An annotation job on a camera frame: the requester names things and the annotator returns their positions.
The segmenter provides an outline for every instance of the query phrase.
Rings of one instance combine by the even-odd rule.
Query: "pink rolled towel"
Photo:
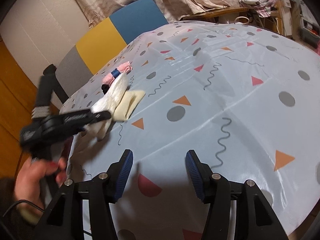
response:
[[[132,66],[130,62],[129,61],[125,62],[121,64],[119,67],[117,67],[114,71],[106,75],[102,79],[102,83],[110,86],[113,83],[113,81],[117,78],[117,76],[120,75],[120,73],[125,72],[126,74],[128,74],[131,70],[132,70]]]

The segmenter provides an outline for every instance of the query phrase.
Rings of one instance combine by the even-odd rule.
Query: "gray dot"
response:
[[[294,97],[285,91],[279,93],[279,99],[285,106],[292,107],[296,104]]]
[[[67,171],[66,171],[66,174],[70,175],[71,171],[72,171],[72,163],[69,164]]]
[[[320,163],[317,166],[316,176],[317,176],[317,182],[318,184],[320,184]]]
[[[119,230],[117,236],[119,240],[136,240],[134,234],[127,229]]]
[[[298,71],[298,74],[299,76],[303,79],[303,80],[310,80],[310,77],[307,73],[305,73],[304,71],[302,70],[299,70]]]
[[[156,72],[154,71],[154,72],[152,72],[151,74],[149,74],[146,78],[147,79],[152,79],[152,78],[154,78],[156,76]]]
[[[265,198],[268,200],[270,206],[272,206],[272,204],[273,204],[273,198],[272,198],[271,193],[268,192],[268,191],[266,191],[266,190],[264,190],[264,189],[262,189],[261,192],[263,193],[263,195],[265,196]]]
[[[175,106],[167,112],[167,119],[171,122],[176,122],[181,120],[185,113],[186,110],[183,106]]]
[[[272,47],[272,46],[267,46],[267,49],[270,50],[270,51],[276,51],[277,50],[275,47]]]
[[[197,53],[201,50],[201,48],[198,48],[196,49],[194,52],[193,52],[193,56],[197,55]]]

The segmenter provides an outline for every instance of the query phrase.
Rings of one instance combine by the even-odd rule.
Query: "gray circle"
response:
[[[152,78],[154,78],[155,76],[156,76],[156,72],[153,71],[153,72],[150,73],[146,78],[147,78],[147,79],[152,79]]]
[[[309,75],[307,73],[305,73],[304,71],[299,70],[298,74],[303,80],[306,80],[306,81],[310,80]]]
[[[183,106],[175,106],[167,112],[167,119],[171,122],[176,122],[181,120],[185,113],[186,110]]]
[[[66,171],[66,174],[70,175],[71,171],[72,171],[72,163],[69,164],[67,171]]]
[[[221,175],[218,174],[218,173],[212,174],[211,177],[212,177],[213,179],[221,179]]]
[[[266,46],[266,48],[270,51],[276,51],[277,49],[275,47],[272,46]]]
[[[268,192],[268,191],[266,191],[266,190],[264,190],[264,189],[262,189],[261,192],[263,193],[263,195],[265,196],[265,198],[268,200],[270,206],[272,206],[272,204],[273,204],[273,198],[272,198],[271,193]]]
[[[285,91],[279,93],[279,99],[285,106],[292,107],[296,104],[296,100],[294,100],[294,97]]]
[[[72,179],[67,179],[67,180],[64,182],[64,185],[70,186],[70,185],[72,185],[72,183],[73,183],[73,180],[72,180]]]
[[[196,49],[194,52],[193,52],[193,56],[197,55],[197,53],[201,50],[201,48],[198,48]]]
[[[108,174],[105,172],[99,174],[99,179],[106,179],[108,177]]]
[[[256,184],[255,184],[255,182],[254,182],[253,180],[248,179],[248,180],[247,180],[247,185],[250,186],[250,187],[253,187],[253,186],[256,185]]]
[[[117,236],[119,240],[136,240],[134,234],[127,229],[119,230]]]
[[[316,176],[317,176],[317,182],[318,184],[320,184],[320,163],[317,166]]]

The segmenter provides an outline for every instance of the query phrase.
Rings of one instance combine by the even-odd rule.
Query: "metal screw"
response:
[[[72,179],[67,179],[67,180],[64,182],[64,185],[70,186],[72,183],[73,183],[73,180],[72,180]]]
[[[213,179],[221,179],[221,176],[220,176],[220,174],[218,174],[218,173],[212,174],[211,177],[212,177]]]
[[[250,186],[250,187],[252,187],[252,186],[254,186],[254,185],[256,185],[256,184],[255,184],[255,182],[254,182],[253,180],[248,179],[248,180],[247,180],[247,185]]]
[[[108,174],[105,172],[99,174],[99,179],[106,179],[108,177]]]

